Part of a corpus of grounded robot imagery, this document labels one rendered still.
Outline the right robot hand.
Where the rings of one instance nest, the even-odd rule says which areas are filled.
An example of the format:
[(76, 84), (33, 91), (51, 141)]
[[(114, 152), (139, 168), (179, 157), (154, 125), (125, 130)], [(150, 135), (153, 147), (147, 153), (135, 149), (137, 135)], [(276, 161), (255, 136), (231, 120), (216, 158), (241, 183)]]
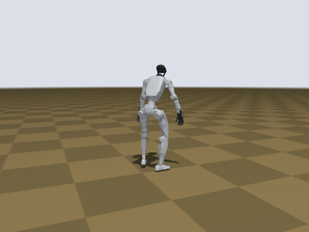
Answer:
[[(177, 119), (178, 119), (178, 124), (180, 123), (179, 125), (183, 125), (184, 121), (183, 121), (183, 116), (182, 116), (181, 110), (180, 110), (180, 114), (177, 113)], [(177, 121), (177, 119), (176, 119), (176, 121)]]

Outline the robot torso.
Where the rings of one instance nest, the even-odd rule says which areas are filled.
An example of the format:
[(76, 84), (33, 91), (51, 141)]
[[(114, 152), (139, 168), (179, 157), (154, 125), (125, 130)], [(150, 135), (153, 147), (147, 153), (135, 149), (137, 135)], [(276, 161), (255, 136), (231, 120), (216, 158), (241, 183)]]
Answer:
[(143, 113), (145, 115), (154, 116), (153, 111), (157, 109), (155, 102), (161, 98), (166, 86), (164, 78), (163, 76), (151, 76), (148, 79), (145, 93), (149, 101), (144, 105)]

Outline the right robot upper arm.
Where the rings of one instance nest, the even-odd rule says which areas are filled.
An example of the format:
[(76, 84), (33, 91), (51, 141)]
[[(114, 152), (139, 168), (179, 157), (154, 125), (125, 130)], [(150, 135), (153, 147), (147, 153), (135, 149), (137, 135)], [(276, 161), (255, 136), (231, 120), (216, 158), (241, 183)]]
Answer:
[(169, 92), (170, 92), (170, 94), (171, 94), (170, 98), (171, 98), (172, 100), (177, 99), (177, 98), (176, 98), (176, 95), (175, 95), (175, 91), (174, 91), (174, 87), (173, 87), (172, 81), (169, 80), (169, 79), (165, 79), (165, 78), (164, 78), (164, 82), (165, 82), (165, 84), (168, 86)]

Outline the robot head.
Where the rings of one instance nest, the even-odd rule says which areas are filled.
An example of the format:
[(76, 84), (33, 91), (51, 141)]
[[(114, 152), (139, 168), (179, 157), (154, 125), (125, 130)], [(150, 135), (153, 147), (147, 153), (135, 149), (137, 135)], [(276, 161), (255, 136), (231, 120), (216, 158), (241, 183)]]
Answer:
[[(164, 77), (165, 73), (167, 72), (164, 65), (158, 65), (156, 67), (156, 69), (157, 69), (157, 75), (156, 76), (163, 76)], [(162, 74), (159, 74), (159, 73), (164, 73), (164, 74), (162, 75)]]

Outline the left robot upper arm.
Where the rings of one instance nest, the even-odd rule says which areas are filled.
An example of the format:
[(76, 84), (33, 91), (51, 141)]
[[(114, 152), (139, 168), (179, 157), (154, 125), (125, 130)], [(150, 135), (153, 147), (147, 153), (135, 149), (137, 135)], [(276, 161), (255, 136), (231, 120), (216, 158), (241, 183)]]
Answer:
[(141, 98), (143, 98), (143, 99), (147, 99), (146, 93), (145, 93), (147, 82), (148, 82), (148, 79), (145, 79), (143, 81), (143, 87), (142, 87), (142, 93), (141, 93)]

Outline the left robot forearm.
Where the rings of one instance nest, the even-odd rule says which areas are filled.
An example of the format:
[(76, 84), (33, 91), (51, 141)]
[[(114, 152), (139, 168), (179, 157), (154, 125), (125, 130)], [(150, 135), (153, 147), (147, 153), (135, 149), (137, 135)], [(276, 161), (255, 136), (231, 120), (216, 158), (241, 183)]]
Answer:
[(145, 105), (145, 99), (140, 97), (140, 109), (144, 108), (144, 105)]

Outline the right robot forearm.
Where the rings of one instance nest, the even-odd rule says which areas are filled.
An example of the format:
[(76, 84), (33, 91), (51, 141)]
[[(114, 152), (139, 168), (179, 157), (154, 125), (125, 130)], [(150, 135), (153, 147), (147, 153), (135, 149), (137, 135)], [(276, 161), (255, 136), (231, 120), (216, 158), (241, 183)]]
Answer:
[[(175, 94), (175, 95), (176, 95), (176, 94)], [(176, 98), (177, 98), (177, 95), (176, 95)], [(180, 106), (180, 104), (179, 104), (178, 98), (177, 98), (176, 100), (174, 100), (173, 103), (174, 103), (174, 105), (175, 105), (176, 112), (177, 112), (178, 114), (180, 114), (181, 106)]]

